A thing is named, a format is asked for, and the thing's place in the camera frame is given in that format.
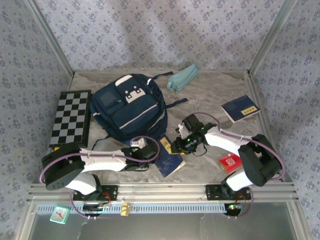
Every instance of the black and white chessboard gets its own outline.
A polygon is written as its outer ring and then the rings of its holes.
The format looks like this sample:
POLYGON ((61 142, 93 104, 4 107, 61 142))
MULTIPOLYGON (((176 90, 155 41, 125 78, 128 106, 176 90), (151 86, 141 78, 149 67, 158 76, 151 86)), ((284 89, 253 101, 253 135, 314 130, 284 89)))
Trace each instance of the black and white chessboard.
POLYGON ((90 97, 91 90, 61 92, 49 147, 72 142, 80 148, 88 146, 90 97))

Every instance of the clock face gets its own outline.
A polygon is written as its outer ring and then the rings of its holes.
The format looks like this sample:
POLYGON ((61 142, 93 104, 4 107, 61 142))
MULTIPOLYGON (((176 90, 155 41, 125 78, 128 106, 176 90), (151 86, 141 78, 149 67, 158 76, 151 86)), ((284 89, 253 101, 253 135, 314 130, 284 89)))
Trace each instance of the clock face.
POLYGON ((70 210, 67 207, 56 206, 51 215, 50 221, 65 224, 70 210))

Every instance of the yellow clip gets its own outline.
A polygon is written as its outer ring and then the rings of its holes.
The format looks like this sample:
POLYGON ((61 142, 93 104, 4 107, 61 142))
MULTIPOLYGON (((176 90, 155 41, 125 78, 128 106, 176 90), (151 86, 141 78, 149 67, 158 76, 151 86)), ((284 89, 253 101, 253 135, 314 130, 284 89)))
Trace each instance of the yellow clip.
POLYGON ((128 217, 129 216, 129 212, 130 212, 130 203, 128 203, 128 202, 123 203, 120 215, 128 217))

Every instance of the patterned wallpaper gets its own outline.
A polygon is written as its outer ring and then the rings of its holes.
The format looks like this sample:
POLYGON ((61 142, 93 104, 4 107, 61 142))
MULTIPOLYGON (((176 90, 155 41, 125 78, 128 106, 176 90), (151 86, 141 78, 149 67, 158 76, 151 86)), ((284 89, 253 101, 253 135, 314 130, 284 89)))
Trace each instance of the patterned wallpaper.
POLYGON ((68 77, 23 0, 0 1, 0 239, 12 239, 40 173, 68 77))
POLYGON ((38 0, 74 70, 248 69, 283 0, 38 0))
POLYGON ((256 81, 273 138, 320 240, 320 2, 298 0, 256 81))

